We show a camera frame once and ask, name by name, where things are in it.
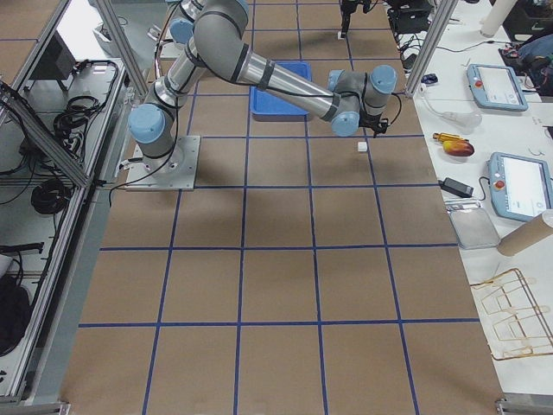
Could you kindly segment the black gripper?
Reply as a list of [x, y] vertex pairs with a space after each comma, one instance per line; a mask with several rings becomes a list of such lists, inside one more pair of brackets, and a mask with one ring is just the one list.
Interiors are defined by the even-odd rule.
[[360, 113], [360, 126], [373, 132], [373, 136], [385, 134], [388, 130], [388, 119], [381, 118], [381, 115], [371, 115], [366, 112]]
[[371, 0], [342, 0], [340, 4], [340, 13], [343, 17], [349, 17], [355, 13], [361, 6], [364, 14], [371, 10]]

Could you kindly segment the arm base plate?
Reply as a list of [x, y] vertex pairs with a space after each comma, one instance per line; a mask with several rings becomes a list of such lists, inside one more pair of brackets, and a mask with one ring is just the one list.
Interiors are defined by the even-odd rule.
[[172, 156], [158, 161], [143, 157], [139, 145], [135, 145], [134, 157], [141, 161], [132, 163], [128, 169], [125, 190], [129, 191], [193, 191], [195, 187], [200, 136], [179, 135]]

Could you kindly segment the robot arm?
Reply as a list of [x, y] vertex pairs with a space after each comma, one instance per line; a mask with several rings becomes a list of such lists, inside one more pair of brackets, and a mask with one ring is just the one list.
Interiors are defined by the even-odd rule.
[[184, 52], [151, 84], [144, 103], [128, 118], [149, 172], [173, 171], [181, 164], [171, 130], [188, 91], [205, 71], [296, 105], [327, 121], [340, 137], [349, 137], [360, 127], [375, 134], [387, 131], [390, 121], [382, 114], [397, 84], [393, 67], [379, 65], [370, 73], [333, 70], [327, 86], [318, 86], [256, 54], [243, 40], [248, 21], [244, 1], [206, 1], [193, 21], [178, 21], [185, 29], [174, 39], [184, 45]]

